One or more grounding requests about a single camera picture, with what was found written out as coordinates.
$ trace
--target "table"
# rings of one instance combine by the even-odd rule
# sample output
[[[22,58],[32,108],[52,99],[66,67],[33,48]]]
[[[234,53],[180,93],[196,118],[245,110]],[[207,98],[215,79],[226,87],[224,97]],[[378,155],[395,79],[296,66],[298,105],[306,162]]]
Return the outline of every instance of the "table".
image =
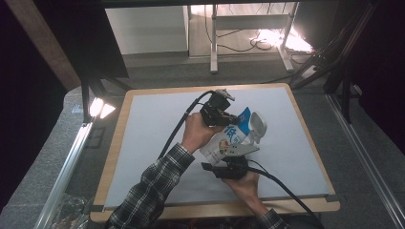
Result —
[[[94,201],[91,219],[93,221],[105,221],[111,215],[112,210],[103,210],[103,206],[108,196],[110,185],[113,181],[114,172],[116,170],[117,161],[122,147],[122,139],[124,138],[126,124],[130,115],[130,108],[134,96],[147,94],[175,94],[175,93],[191,93],[205,92],[208,90],[216,90],[227,88],[228,90],[251,90],[251,89],[268,89],[268,88],[284,88],[288,93],[290,102],[298,116],[299,122],[308,139],[313,155],[322,172],[322,175],[327,182],[330,194],[323,197],[303,198],[306,205],[314,212],[337,211],[340,208],[340,203],[337,199],[333,199],[335,192],[330,183],[329,176],[323,166],[322,160],[318,155],[316,147],[311,139],[308,128],[303,117],[300,114],[295,99],[287,84],[263,84],[263,85],[240,85],[240,86],[216,86],[216,87],[196,87],[196,88],[177,88],[177,89],[154,89],[154,90],[135,90],[129,91],[125,96],[124,103],[117,122],[116,131],[113,136],[113,141],[107,156],[106,164],[101,176],[101,181],[98,185],[96,198]],[[274,208],[278,213],[301,213],[304,210],[292,199],[277,198],[264,201],[269,208]],[[210,202],[188,205],[170,205],[166,206],[160,219],[192,219],[192,218],[212,218],[212,217],[237,217],[249,216],[250,211],[246,209],[239,201],[229,202]]]

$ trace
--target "snack package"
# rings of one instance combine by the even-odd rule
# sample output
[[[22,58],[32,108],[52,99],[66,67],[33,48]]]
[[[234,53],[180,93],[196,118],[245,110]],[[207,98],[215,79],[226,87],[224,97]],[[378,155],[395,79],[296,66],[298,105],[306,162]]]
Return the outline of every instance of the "snack package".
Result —
[[[226,153],[226,146],[234,143],[241,143],[249,134],[250,110],[248,107],[238,116],[241,122],[238,125],[229,125],[220,133],[214,135],[200,152],[205,156],[211,165],[220,162]]]

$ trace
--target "wooden floor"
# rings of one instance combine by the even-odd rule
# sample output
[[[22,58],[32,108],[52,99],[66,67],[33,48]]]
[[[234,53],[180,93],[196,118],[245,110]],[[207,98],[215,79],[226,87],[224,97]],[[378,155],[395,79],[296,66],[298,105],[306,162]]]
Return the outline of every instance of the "wooden floor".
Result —
[[[218,5],[217,15],[289,13],[292,9],[292,4],[293,3],[259,3]],[[191,7],[191,18],[189,21],[189,55],[192,57],[210,55],[210,40],[212,39],[211,15],[212,5]],[[271,48],[267,43],[260,43],[259,47],[262,49],[271,48],[269,50],[262,51],[257,48],[251,49],[252,45],[250,44],[250,39],[258,36],[258,30],[237,31],[226,35],[230,32],[233,31],[217,31],[218,54],[277,52],[276,48]]]

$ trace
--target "plaid shirt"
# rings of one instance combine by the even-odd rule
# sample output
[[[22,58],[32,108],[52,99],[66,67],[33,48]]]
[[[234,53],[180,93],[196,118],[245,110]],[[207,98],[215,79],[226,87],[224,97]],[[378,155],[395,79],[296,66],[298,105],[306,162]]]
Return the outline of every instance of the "plaid shirt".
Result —
[[[193,160],[192,155],[179,143],[176,144],[166,156],[143,172],[140,183],[131,188],[123,203],[110,216],[106,228],[146,228],[154,224],[163,212],[170,191],[179,183],[181,175]],[[289,228],[274,210],[247,224],[244,223],[241,228]],[[219,228],[235,227],[219,225]]]

